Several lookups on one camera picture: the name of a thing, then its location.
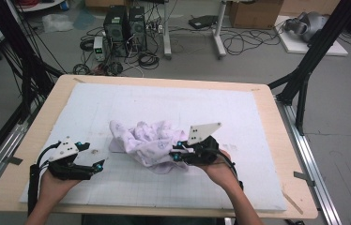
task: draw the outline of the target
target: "crumpled white cloth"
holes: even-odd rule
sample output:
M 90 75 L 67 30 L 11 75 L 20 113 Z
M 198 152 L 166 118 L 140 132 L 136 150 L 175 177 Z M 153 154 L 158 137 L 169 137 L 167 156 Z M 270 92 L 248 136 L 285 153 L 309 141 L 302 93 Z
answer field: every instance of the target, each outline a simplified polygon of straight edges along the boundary
M 120 122 L 113 120 L 110 130 L 122 151 L 153 173 L 168 173 L 175 167 L 188 169 L 184 162 L 174 162 L 169 155 L 173 145 L 188 139 L 183 130 L 171 129 L 170 122 L 160 121 L 152 125 L 139 122 L 137 127 L 126 129 Z

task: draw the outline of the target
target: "table leg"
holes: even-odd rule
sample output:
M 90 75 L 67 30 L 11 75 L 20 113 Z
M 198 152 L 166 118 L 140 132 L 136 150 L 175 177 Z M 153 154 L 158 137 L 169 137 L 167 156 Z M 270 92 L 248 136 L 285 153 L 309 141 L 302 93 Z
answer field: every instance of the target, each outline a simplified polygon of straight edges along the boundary
M 164 27 L 163 27 L 163 48 L 164 57 L 166 59 L 172 59 L 172 47 L 170 45 L 170 34 L 169 34 L 169 19 L 170 16 L 167 15 L 167 5 L 169 1 L 164 1 Z
M 217 28 L 215 30 L 213 30 L 214 41 L 217 45 L 217 49 L 219 50 L 219 59 L 221 59 L 222 57 L 224 57 L 226 55 L 224 46 L 222 45 L 222 41 L 220 38 L 220 31 L 221 31 L 221 26 L 222 26 L 222 19 L 224 18 L 224 14 L 225 14 L 225 8 L 226 8 L 226 1 L 221 0 L 219 19 L 217 20 Z

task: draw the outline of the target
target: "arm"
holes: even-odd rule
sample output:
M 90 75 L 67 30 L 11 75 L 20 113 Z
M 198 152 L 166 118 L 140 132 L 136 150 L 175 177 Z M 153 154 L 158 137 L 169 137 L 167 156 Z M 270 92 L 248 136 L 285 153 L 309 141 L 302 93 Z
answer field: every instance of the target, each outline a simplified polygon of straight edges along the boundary
M 68 191 L 79 184 L 79 180 L 60 180 L 46 171 L 41 176 L 38 202 L 25 225 L 42 225 L 47 221 L 53 208 L 67 195 Z
M 199 167 L 207 173 L 208 177 L 210 177 L 214 183 L 225 190 L 229 199 L 231 200 L 232 205 L 234 206 L 238 224 L 264 224 L 253 209 L 252 204 L 246 197 L 242 188 L 240 188 L 238 181 L 231 172 L 231 169 L 225 163 L 223 163 L 220 158 L 217 158 L 214 164 Z

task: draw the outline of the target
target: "black pole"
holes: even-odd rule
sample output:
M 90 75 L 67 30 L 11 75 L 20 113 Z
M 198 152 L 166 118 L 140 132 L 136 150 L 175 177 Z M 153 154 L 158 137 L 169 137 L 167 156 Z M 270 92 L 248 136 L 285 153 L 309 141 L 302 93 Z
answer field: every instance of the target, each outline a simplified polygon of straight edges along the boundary
M 301 135 L 304 135 L 303 117 L 310 76 L 350 20 L 351 0 L 341 0 L 296 70 L 268 85 L 273 89 L 286 83 L 282 92 L 277 95 L 277 100 L 285 105 L 291 105 L 293 98 L 299 92 L 296 125 Z

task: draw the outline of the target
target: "cardboard box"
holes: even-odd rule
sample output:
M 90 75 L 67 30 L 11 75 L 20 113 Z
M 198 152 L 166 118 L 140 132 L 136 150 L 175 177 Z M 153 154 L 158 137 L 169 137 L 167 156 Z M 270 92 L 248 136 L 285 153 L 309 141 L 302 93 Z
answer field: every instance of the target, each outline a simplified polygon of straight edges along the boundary
M 330 15 L 339 3 L 340 0 L 284 0 L 280 15 L 296 17 L 304 11 Z
M 229 13 L 235 28 L 272 29 L 283 0 L 260 0 L 252 4 L 233 3 Z
M 128 0 L 84 0 L 85 5 L 89 8 L 106 8 L 110 5 L 127 6 Z

